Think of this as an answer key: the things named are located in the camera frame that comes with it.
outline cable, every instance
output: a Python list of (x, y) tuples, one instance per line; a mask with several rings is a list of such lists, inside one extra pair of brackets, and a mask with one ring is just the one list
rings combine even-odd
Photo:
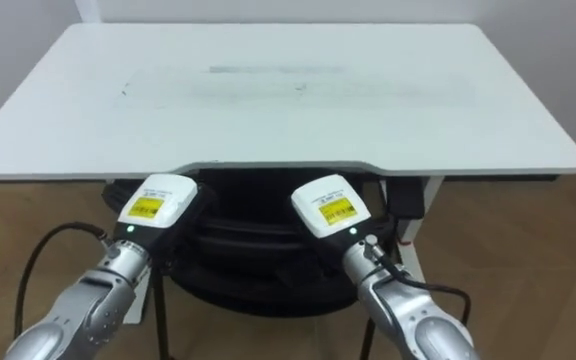
[(94, 225), (81, 223), (81, 222), (72, 222), (72, 223), (65, 223), (57, 226), (56, 228), (50, 230), (44, 237), (39, 241), (35, 249), (30, 254), (30, 258), (28, 258), (28, 262), (26, 263), (26, 267), (24, 268), (24, 272), (21, 275), (21, 280), (19, 281), (19, 288), (17, 290), (17, 300), (15, 302), (15, 319), (14, 319), (14, 339), (21, 335), (23, 321), (24, 321), (24, 299), (26, 297), (26, 288), (28, 287), (28, 280), (30, 280), (30, 274), (32, 273), (32, 269), (37, 262), (37, 258), (39, 254), (44, 249), (46, 244), (58, 233), (64, 230), (80, 230), (92, 234), (99, 240), (103, 240), (106, 238), (106, 232), (103, 229), (100, 229)]
[(392, 277), (395, 280), (399, 281), (402, 284), (412, 286), (418, 289), (456, 295), (462, 298), (464, 300), (464, 310), (461, 315), (461, 323), (464, 324), (464, 326), (468, 324), (468, 319), (470, 318), (470, 309), (472, 307), (472, 300), (470, 299), (470, 295), (468, 295), (467, 292), (449, 286), (426, 284), (419, 281), (411, 280), (410, 278), (406, 277), (404, 272), (402, 272), (395, 266), (395, 264), (390, 260), (390, 257), (386, 254), (379, 257), (377, 261), (379, 261), (379, 263), (384, 268), (386, 268), (386, 270), (388, 270), (388, 272), (392, 275)]

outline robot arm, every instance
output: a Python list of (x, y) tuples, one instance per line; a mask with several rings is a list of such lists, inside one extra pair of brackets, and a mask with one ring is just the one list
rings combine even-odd
[(135, 287), (161, 260), (202, 202), (197, 184), (151, 175), (121, 211), (115, 241), (98, 266), (57, 298), (48, 315), (10, 346), (5, 360), (87, 360), (115, 335)]
[(343, 177), (310, 182), (291, 200), (314, 235), (314, 249), (357, 285), (360, 303), (404, 359), (479, 359), (466, 327), (441, 310), (427, 290), (410, 286), (410, 275), (384, 256), (371, 234), (370, 212)]

